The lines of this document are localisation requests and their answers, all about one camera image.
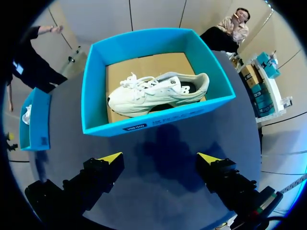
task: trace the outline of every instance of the black pants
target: black pants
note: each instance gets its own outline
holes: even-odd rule
[[[50,66],[40,66],[31,71],[27,71],[22,74],[20,79],[30,88],[34,89],[37,87],[45,93],[49,93],[55,88],[50,83],[60,85],[67,80],[67,78],[56,72]]]
[[[201,35],[201,39],[207,44],[210,50],[226,51],[235,53],[239,46],[232,40],[232,37],[217,27],[211,27]]]

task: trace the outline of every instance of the teal box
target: teal box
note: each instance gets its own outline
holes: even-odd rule
[[[251,91],[253,93],[258,93],[266,89],[267,89],[266,85],[264,83],[260,83],[260,84],[254,85],[253,88],[251,88]]]
[[[270,98],[267,98],[267,100],[257,103],[259,114],[261,117],[270,115],[275,112],[273,101]]]
[[[272,62],[269,61],[270,56],[266,54],[265,52],[262,52],[258,57],[257,61],[262,65],[263,63],[265,64],[264,71],[268,75],[268,78],[277,78],[280,75],[280,71],[276,69],[273,65]]]
[[[256,97],[255,99],[256,99],[256,103],[261,103],[261,102],[264,102],[264,101],[271,100],[271,96],[270,96],[269,93],[264,93],[264,94]]]
[[[50,149],[49,143],[49,107],[51,95],[34,88],[24,101],[20,112],[19,142],[20,149],[40,151]],[[32,105],[30,125],[22,121],[27,112],[26,107]]]
[[[108,122],[106,66],[124,60],[163,53],[185,53],[195,74],[210,78],[206,101],[157,113]],[[212,111],[236,97],[220,63],[191,29],[158,28],[120,34],[91,46],[87,58],[81,96],[83,133],[111,137],[138,129],[159,126]]]

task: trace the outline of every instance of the hair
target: hair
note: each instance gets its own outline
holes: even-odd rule
[[[238,8],[238,9],[236,10],[236,12],[239,11],[239,10],[242,10],[242,11],[245,11],[246,13],[248,13],[248,19],[244,21],[244,23],[247,23],[248,20],[250,19],[250,14],[249,14],[248,10],[245,9],[245,8]]]

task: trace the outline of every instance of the black shirt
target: black shirt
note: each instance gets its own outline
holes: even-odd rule
[[[17,65],[20,65],[24,70],[22,74],[16,71],[16,67],[12,63],[12,73],[20,78],[30,78],[34,77],[34,70],[37,68],[45,68],[48,67],[49,64],[41,57],[36,51],[33,49],[31,40],[36,39],[38,37],[38,30],[40,26],[31,27],[26,34],[26,37],[22,40],[22,42],[16,48],[16,52],[14,54],[14,62]],[[7,85],[10,85],[13,77],[10,74],[7,77]]]

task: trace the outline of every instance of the man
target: man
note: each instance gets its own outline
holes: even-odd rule
[[[238,8],[232,17],[224,18],[216,27],[203,33],[201,39],[211,50],[235,53],[248,36],[246,22],[249,19],[248,10]]]
[[[50,65],[33,49],[31,40],[36,39],[39,35],[45,33],[60,34],[63,26],[36,26],[31,27],[25,38],[17,46],[12,63],[12,73],[18,77],[24,84],[30,88],[39,88],[42,91],[49,93],[55,86],[62,84],[67,80],[64,76],[57,73]],[[12,103],[12,75],[7,78],[7,92],[9,98],[10,111],[13,111]]]

